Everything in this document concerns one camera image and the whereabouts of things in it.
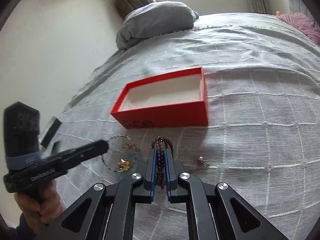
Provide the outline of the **person's left hand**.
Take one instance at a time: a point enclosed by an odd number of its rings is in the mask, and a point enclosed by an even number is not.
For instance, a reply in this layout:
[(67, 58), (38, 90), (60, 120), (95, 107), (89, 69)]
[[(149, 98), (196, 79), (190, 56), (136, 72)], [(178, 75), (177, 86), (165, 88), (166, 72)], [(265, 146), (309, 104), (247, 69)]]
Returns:
[(44, 225), (56, 220), (64, 211), (54, 180), (40, 189), (39, 193), (42, 199), (41, 204), (26, 194), (14, 193), (16, 203), (24, 214), (28, 227), (35, 235), (43, 230)]

